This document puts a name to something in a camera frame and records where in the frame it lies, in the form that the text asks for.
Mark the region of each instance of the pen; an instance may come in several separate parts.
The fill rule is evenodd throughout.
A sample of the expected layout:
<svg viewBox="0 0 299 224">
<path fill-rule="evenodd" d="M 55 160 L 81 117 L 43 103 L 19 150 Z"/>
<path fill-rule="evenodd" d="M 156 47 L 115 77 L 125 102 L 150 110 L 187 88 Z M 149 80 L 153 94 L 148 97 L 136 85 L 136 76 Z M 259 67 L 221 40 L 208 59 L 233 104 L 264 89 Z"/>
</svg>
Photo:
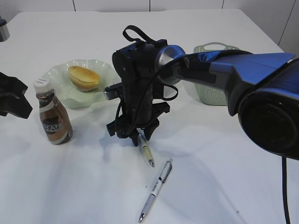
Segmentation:
<svg viewBox="0 0 299 224">
<path fill-rule="evenodd" d="M 142 220 L 145 218 L 145 216 L 148 214 L 151 206 L 153 205 L 153 202 L 155 201 L 155 198 L 159 194 L 159 192 L 162 188 L 162 185 L 165 183 L 171 169 L 172 169 L 172 158 L 170 158 L 166 162 L 158 180 L 156 181 L 155 186 L 154 186 L 153 190 L 151 191 L 151 194 L 149 195 L 148 200 L 146 201 L 146 203 L 141 211 L 141 215 L 139 217 L 139 223 L 141 223 Z"/>
<path fill-rule="evenodd" d="M 139 133 L 139 139 L 140 139 L 140 142 L 141 142 L 141 147 L 144 150 L 146 159 L 148 160 L 151 167 L 154 167 L 155 166 L 154 159 L 153 159 L 153 156 L 151 155 L 150 148 L 146 144 L 145 139 L 144 139 L 144 137 L 142 136 L 141 133 Z"/>
</svg>

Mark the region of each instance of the white bottle cap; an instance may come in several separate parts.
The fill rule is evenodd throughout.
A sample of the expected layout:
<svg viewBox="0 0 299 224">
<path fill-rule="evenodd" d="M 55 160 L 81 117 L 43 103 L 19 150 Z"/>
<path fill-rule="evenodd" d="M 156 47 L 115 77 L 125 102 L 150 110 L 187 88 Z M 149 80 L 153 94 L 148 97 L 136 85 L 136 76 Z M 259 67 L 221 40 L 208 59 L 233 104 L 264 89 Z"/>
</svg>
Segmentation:
<svg viewBox="0 0 299 224">
<path fill-rule="evenodd" d="M 46 78 L 39 78 L 33 83 L 33 86 L 37 93 L 45 93 L 53 89 L 50 80 Z"/>
</svg>

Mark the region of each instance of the wavy-edged plate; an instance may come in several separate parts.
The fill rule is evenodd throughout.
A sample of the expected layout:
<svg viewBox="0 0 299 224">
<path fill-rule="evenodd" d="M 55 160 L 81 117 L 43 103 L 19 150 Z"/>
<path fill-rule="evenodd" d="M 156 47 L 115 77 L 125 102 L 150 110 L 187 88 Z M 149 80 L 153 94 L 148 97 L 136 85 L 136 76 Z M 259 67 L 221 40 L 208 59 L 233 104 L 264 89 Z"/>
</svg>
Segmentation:
<svg viewBox="0 0 299 224">
<path fill-rule="evenodd" d="M 68 68 L 73 65 L 81 66 L 98 73 L 100 75 L 99 87 L 89 92 L 79 91 L 68 76 Z M 103 90 L 118 80 L 118 75 L 111 65 L 97 59 L 72 60 L 54 66 L 43 77 L 51 80 L 58 99 L 66 107 L 73 110 L 87 108 L 93 103 L 106 100 Z"/>
</svg>

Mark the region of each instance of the metal cylinder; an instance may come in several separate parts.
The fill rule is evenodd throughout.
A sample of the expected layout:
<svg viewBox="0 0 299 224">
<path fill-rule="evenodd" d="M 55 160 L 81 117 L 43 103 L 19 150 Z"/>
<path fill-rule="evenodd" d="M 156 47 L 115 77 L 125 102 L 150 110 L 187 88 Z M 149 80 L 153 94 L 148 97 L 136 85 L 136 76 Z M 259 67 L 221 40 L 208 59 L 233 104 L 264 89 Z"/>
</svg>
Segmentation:
<svg viewBox="0 0 299 224">
<path fill-rule="evenodd" d="M 6 24 L 6 20 L 0 17 L 0 42 L 4 42 L 10 37 Z"/>
</svg>

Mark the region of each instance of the pen tip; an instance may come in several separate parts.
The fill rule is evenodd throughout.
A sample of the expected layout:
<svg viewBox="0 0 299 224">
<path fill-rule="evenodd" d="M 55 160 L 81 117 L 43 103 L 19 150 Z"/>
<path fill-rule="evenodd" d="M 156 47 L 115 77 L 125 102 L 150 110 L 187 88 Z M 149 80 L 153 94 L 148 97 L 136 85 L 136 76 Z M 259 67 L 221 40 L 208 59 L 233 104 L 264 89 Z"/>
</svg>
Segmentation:
<svg viewBox="0 0 299 224">
<path fill-rule="evenodd" d="M 154 164 L 154 161 L 153 161 L 153 160 L 149 160 L 149 163 L 150 163 L 151 167 L 154 167 L 154 166 L 155 166 L 155 164 Z"/>
<path fill-rule="evenodd" d="M 144 219 L 144 217 L 145 217 L 145 214 L 144 213 L 142 213 L 141 215 L 140 215 L 140 218 L 139 218 L 139 223 L 141 223 L 142 222 L 142 220 Z"/>
</svg>

